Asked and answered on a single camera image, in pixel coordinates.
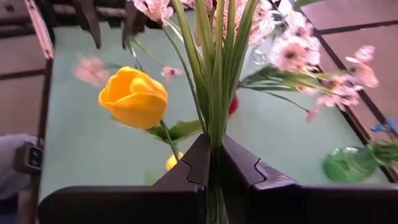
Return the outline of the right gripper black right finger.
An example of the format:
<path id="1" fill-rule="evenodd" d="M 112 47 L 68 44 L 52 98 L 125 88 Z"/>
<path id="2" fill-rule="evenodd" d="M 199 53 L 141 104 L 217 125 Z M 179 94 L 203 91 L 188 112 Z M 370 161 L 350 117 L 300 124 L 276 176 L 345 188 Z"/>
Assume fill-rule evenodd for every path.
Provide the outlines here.
<path id="1" fill-rule="evenodd" d="M 221 187 L 230 223 L 397 223 L 396 185 L 301 185 L 229 136 Z"/>

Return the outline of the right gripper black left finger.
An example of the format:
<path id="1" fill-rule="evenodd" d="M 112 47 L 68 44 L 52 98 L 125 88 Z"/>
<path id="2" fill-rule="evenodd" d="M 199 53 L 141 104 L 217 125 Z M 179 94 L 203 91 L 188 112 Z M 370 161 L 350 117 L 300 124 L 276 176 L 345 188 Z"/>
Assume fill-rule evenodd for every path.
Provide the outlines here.
<path id="1" fill-rule="evenodd" d="M 205 224 L 210 156 L 201 134 L 155 184 L 66 187 L 39 203 L 39 222 Z"/>

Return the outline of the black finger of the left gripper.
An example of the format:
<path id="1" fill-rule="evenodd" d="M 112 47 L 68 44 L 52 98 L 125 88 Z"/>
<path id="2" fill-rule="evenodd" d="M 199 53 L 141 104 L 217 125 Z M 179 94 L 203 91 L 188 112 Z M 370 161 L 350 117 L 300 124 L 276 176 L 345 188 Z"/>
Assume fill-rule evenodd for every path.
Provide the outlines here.
<path id="1" fill-rule="evenodd" d="M 96 16 L 94 0 L 74 0 L 74 8 L 79 19 L 81 28 L 88 31 L 96 45 L 97 49 L 101 48 L 101 32 Z"/>
<path id="2" fill-rule="evenodd" d="M 134 5 L 133 0 L 127 0 L 125 4 L 125 20 L 122 31 L 122 47 L 127 47 L 127 40 L 130 36 L 136 36 L 137 34 L 144 32 L 146 16 L 138 10 Z"/>

